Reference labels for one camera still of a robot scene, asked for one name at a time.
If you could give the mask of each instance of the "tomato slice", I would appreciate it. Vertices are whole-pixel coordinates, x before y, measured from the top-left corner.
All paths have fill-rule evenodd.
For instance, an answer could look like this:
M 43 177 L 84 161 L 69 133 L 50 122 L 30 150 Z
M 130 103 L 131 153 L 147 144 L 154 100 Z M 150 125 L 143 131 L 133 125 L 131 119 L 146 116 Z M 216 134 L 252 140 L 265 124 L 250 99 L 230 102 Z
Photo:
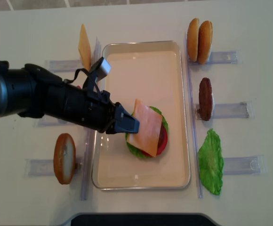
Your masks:
M 159 139 L 159 143 L 157 146 L 157 153 L 156 155 L 160 155 L 163 150 L 166 148 L 168 142 L 168 135 L 167 135 L 167 131 L 166 128 L 162 125 L 161 126 L 161 133 L 160 133 L 160 139 Z M 147 152 L 144 152 L 142 150 L 140 150 L 142 154 L 148 156 L 148 157 L 152 157 L 150 154 L 148 154 Z

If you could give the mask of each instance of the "cheese slice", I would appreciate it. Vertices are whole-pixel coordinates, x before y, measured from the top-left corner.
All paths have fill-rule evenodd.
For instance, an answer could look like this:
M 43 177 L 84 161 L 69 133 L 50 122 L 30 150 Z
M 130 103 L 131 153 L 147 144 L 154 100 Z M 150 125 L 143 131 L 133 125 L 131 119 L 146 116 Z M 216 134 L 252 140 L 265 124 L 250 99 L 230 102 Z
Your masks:
M 155 157 L 163 117 L 138 99 L 135 102 L 133 116 L 139 120 L 140 127 L 138 133 L 128 135 L 127 142 Z
M 81 30 L 80 30 L 78 50 L 79 50 L 84 68 L 89 71 L 90 63 L 91 63 L 91 50 L 90 50 L 90 45 L 88 41 L 88 35 L 86 34 L 84 24 L 82 24 Z

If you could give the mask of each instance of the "baking tray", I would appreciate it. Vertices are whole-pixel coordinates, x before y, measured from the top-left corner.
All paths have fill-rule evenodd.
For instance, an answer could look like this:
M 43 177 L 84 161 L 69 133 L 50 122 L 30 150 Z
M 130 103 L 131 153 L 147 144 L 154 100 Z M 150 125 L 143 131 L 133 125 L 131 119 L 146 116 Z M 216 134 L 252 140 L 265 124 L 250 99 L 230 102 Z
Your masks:
M 111 65 L 100 89 L 133 112 L 135 99 L 159 108 L 169 125 L 164 152 L 139 159 L 125 134 L 96 132 L 92 180 L 102 190 L 178 189 L 190 181 L 185 97 L 180 48 L 174 41 L 110 44 L 103 57 Z

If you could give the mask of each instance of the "lettuce leaf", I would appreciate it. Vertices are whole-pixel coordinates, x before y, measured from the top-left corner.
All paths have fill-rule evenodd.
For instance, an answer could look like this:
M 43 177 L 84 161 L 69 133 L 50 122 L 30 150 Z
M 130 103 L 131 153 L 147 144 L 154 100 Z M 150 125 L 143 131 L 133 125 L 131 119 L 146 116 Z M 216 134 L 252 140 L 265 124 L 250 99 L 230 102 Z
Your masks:
M 221 152 L 219 135 L 209 129 L 198 151 L 199 177 L 206 189 L 215 195 L 220 195 L 222 187 L 224 160 Z
M 161 114 L 161 111 L 159 109 L 157 109 L 156 107 L 152 107 L 150 106 L 150 108 L 152 110 L 154 110 L 155 112 L 157 112 L 158 114 L 162 115 Z M 165 127 L 166 131 L 167 131 L 167 134 L 168 134 L 168 123 L 166 122 L 166 119 L 165 117 L 163 116 L 163 119 L 162 119 L 162 124 L 163 126 Z M 127 144 L 127 147 L 129 149 L 129 151 L 136 157 L 140 158 L 140 159 L 148 159 L 148 158 L 151 158 L 147 155 L 144 155 L 140 149 L 134 147 L 133 145 L 131 145 L 130 143 L 127 142 L 127 137 L 128 137 L 128 133 L 125 134 L 125 140 L 126 140 L 126 144 Z

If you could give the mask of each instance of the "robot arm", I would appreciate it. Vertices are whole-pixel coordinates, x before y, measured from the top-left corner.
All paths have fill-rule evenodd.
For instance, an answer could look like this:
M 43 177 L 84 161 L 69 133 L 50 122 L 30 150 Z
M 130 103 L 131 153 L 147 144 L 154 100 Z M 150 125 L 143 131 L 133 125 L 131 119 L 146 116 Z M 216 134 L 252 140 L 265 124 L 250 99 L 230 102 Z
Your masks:
M 14 70 L 8 68 L 7 61 L 0 61 L 0 117 L 17 113 L 21 117 L 41 118 L 47 114 L 100 133 L 137 133 L 139 121 L 96 85 L 109 70 L 103 57 L 89 72 L 77 69 L 74 80 L 80 71 L 87 75 L 80 89 L 71 85 L 74 80 L 62 81 L 37 65 L 26 64 Z

